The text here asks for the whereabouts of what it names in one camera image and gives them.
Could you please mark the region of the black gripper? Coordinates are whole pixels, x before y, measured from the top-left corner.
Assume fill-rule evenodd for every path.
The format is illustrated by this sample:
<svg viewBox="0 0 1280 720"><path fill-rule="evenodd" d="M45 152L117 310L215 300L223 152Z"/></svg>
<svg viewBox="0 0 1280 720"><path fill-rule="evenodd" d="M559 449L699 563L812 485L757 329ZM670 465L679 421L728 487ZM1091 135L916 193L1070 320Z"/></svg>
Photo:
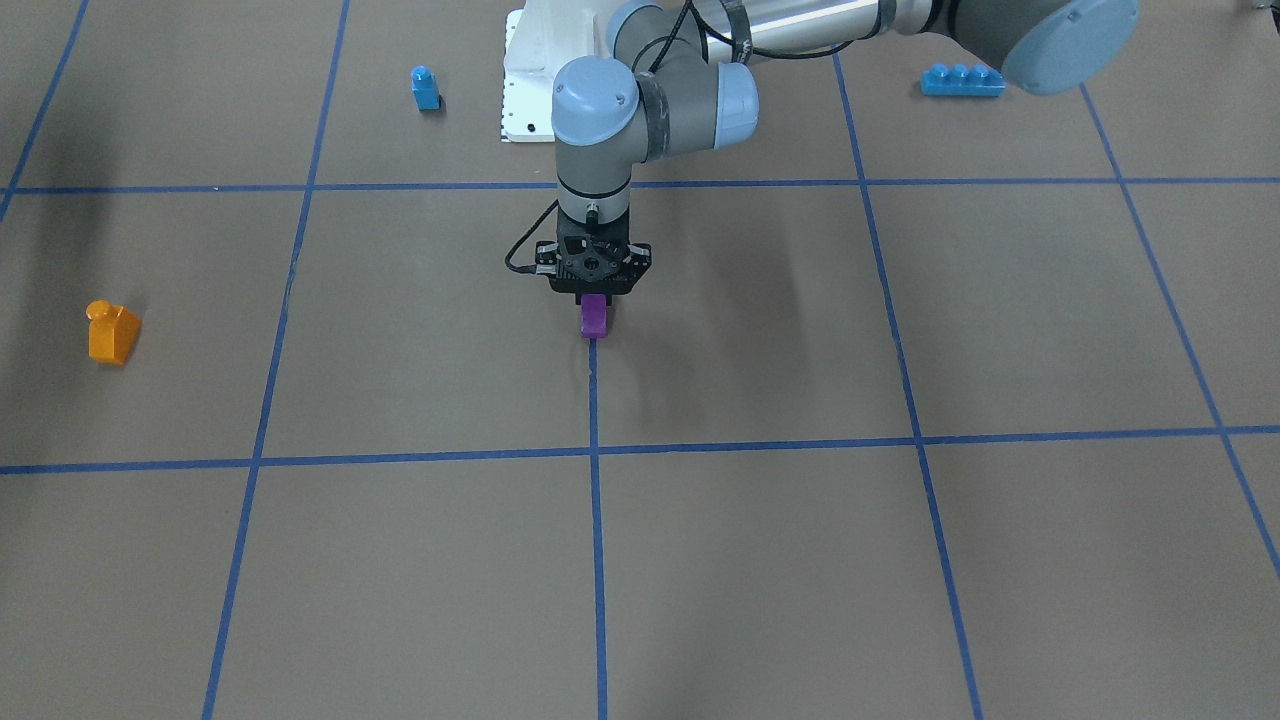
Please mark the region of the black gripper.
<svg viewBox="0 0 1280 720"><path fill-rule="evenodd" d="M548 243L550 288L577 299L630 293L641 279L641 246L630 242L630 215L596 225L558 215Z"/></svg>

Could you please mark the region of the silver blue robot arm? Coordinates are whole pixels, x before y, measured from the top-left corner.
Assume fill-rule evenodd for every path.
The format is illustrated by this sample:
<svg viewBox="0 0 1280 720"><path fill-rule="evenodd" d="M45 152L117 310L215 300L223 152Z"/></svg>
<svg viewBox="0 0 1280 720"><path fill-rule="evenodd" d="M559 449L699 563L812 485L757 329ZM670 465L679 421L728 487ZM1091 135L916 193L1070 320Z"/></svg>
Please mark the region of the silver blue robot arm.
<svg viewBox="0 0 1280 720"><path fill-rule="evenodd" d="M628 1L605 51L550 82L556 237L522 273L581 307L627 295L652 265L628 237L634 168L749 140L762 101L750 61L815 60L888 32L938 35L975 65L938 64L923 94L1056 95L1105 68L1132 37L1137 1Z"/></svg>

